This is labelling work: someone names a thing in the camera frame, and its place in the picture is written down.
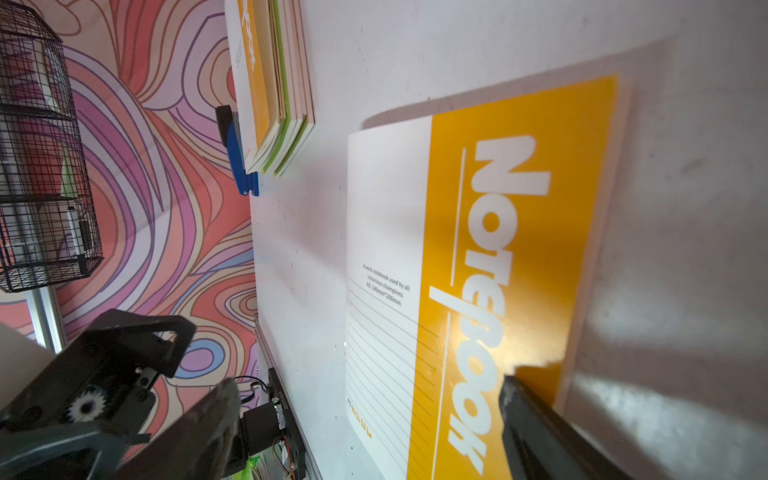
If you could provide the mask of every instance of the yellow notebook cover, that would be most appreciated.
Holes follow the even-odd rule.
[[[509,480],[504,375],[567,392],[625,92],[597,78],[350,135],[345,401],[385,478]]]

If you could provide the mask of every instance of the screw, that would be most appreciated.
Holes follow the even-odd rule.
[[[39,420],[40,417],[42,416],[43,416],[43,409],[35,405],[32,407],[29,407],[24,412],[24,415],[22,415],[22,420],[24,420],[27,423],[32,423],[32,422],[35,422],[36,420]]]

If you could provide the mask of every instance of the white table surface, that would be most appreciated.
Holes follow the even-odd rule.
[[[317,126],[251,209],[260,323],[325,479],[380,478],[343,410],[347,136],[611,69],[633,109],[565,416],[638,478],[762,475],[765,5],[302,2]]]

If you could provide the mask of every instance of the yellow stripe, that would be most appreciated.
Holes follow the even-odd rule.
[[[433,118],[414,389],[415,403],[433,408],[413,409],[408,478],[510,478],[504,374],[517,370],[553,403],[616,96],[617,79],[599,78]],[[523,158],[513,173],[529,175],[478,158],[505,152]],[[478,268],[490,255],[508,268]]]
[[[243,30],[244,54],[253,105],[253,122],[256,126],[256,142],[260,147],[270,128],[269,105],[266,102],[266,86],[256,35],[256,16],[253,0],[237,0],[240,11],[240,28]]]

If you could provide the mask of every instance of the stack of notebooks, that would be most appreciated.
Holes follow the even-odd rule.
[[[314,125],[299,0],[225,0],[247,174],[280,176]]]

